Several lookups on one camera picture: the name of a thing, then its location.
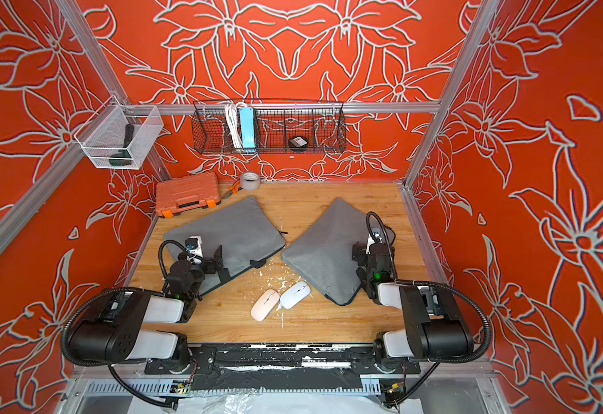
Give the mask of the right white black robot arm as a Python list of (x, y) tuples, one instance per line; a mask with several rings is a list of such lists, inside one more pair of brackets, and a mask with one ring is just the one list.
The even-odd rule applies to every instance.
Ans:
[(401, 311), (404, 328), (377, 335), (373, 354), (377, 363), (406, 360), (431, 362), (412, 386), (407, 380), (382, 393), (385, 409), (400, 409), (442, 364), (475, 362), (493, 341), (493, 327), (484, 310), (460, 290), (446, 283), (402, 279), (395, 263), (396, 235), (375, 212), (365, 215), (366, 243), (352, 246), (356, 275), (370, 300)]

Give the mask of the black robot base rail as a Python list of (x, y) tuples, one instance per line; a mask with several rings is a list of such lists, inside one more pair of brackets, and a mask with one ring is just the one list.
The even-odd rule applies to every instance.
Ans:
[(186, 367), (149, 360), (147, 375), (171, 377), (200, 393), (379, 395), (420, 373), (408, 357), (386, 359), (367, 343), (196, 343)]

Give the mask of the white computer mouse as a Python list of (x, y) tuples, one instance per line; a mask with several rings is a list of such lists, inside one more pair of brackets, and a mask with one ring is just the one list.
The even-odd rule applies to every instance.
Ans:
[(306, 298), (311, 291), (308, 283), (304, 281), (297, 282), (281, 295), (281, 306), (286, 310), (292, 309)]

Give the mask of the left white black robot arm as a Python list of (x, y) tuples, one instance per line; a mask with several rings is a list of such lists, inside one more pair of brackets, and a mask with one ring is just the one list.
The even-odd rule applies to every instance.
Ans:
[(106, 366), (131, 396), (174, 413), (177, 400), (157, 400), (138, 391), (119, 376), (116, 366), (155, 360), (181, 372), (195, 367), (184, 334), (150, 331), (144, 329), (144, 324), (185, 324), (203, 300), (200, 289), (206, 276), (216, 274), (222, 282), (231, 276), (224, 265), (223, 248), (216, 248), (213, 256), (206, 258), (199, 236), (189, 237), (184, 243), (165, 240), (159, 248), (168, 245), (176, 246), (180, 253), (170, 267), (161, 267), (161, 291), (106, 288), (80, 305), (63, 325), (60, 346), (68, 362), (79, 367)]

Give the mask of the grey laptop bag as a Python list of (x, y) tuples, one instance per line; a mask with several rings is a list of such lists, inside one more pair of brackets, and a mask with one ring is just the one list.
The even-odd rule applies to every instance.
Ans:
[[(396, 233), (375, 213), (364, 214), (338, 198), (293, 244), (284, 249), (283, 262), (332, 303), (345, 306), (361, 288), (358, 264), (351, 258), (355, 243), (386, 243), (393, 249)], [(377, 288), (379, 305), (401, 308), (394, 279)]]
[(218, 274), (206, 276), (200, 286), (201, 295), (211, 293), (253, 268), (260, 268), (286, 246), (280, 231), (253, 197), (222, 207), (164, 234), (166, 240), (179, 243), (195, 236), (201, 238), (206, 258), (213, 258), (217, 248), (222, 248), (224, 268), (229, 274), (227, 279)]

